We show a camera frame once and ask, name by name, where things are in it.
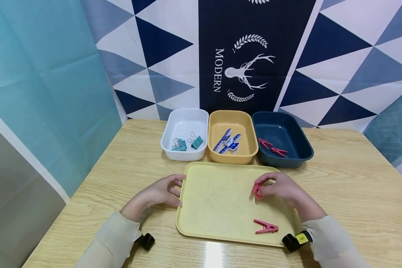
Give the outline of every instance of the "left hand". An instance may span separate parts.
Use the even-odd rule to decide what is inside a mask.
[[[173,184],[182,186],[182,180],[186,175],[173,174],[155,181],[153,184],[143,189],[137,195],[140,195],[147,203],[147,208],[153,205],[165,203],[170,206],[179,207],[182,205],[179,190],[173,188]]]
[[[121,209],[121,214],[128,220],[138,222],[143,211],[153,205],[165,203],[175,207],[181,206],[180,192],[174,189],[173,185],[181,187],[184,178],[186,175],[173,174],[155,181],[131,198]]]

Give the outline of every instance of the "wood grain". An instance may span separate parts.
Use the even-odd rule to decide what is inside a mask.
[[[165,124],[124,124],[24,267],[73,267],[113,211],[158,178],[184,172],[188,163],[169,160],[159,145]],[[282,171],[334,215],[373,267],[402,268],[401,175],[361,133],[304,132],[314,158]],[[207,154],[201,161],[211,160]],[[142,226],[156,244],[149,253],[134,248],[124,267],[319,267],[309,246],[286,254],[268,246],[193,239],[179,234],[175,219],[175,209],[156,206]]]

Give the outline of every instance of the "beige sleeve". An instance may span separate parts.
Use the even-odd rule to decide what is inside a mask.
[[[141,236],[140,224],[114,212],[97,232],[75,268],[121,268]]]
[[[350,236],[331,216],[302,224],[313,239],[314,259],[322,268],[370,268],[359,254]]]

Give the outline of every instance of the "white bin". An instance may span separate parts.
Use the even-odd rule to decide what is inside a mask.
[[[161,138],[161,147],[167,157],[179,161],[200,160],[204,156],[207,147],[208,117],[208,113],[200,109],[177,109],[172,111]],[[201,136],[201,139],[204,140],[198,149],[193,149],[191,143],[187,141],[191,137],[191,132],[195,133],[195,136]],[[186,151],[172,151],[175,138],[181,138],[186,141],[188,147]]]

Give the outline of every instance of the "red clothespin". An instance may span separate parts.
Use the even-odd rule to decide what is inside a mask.
[[[261,138],[259,138],[258,140],[262,144],[262,146],[265,147],[265,149],[269,150],[272,147],[272,143],[269,143],[268,141]]]
[[[280,157],[286,157],[284,153],[288,153],[286,150],[278,149],[272,146],[272,143],[269,143],[268,141],[265,141],[264,139],[259,138],[259,142],[262,144],[262,146],[265,147],[267,150],[271,150],[273,153]]]
[[[273,232],[276,232],[276,231],[279,230],[278,226],[275,226],[274,224],[266,223],[266,222],[261,221],[261,220],[253,220],[253,221],[255,223],[259,223],[259,224],[264,226],[263,230],[256,231],[255,234],[263,234],[263,233],[269,233],[269,232],[273,233]]]
[[[273,153],[275,153],[276,155],[280,156],[280,157],[286,157],[286,155],[284,155],[284,153],[287,153],[286,150],[282,150],[282,149],[278,149],[278,148],[271,147],[271,151],[272,151]]]
[[[255,203],[258,203],[259,200],[261,199],[261,196],[258,195],[258,191],[261,189],[260,184],[255,184],[252,188],[252,194],[255,195]]]

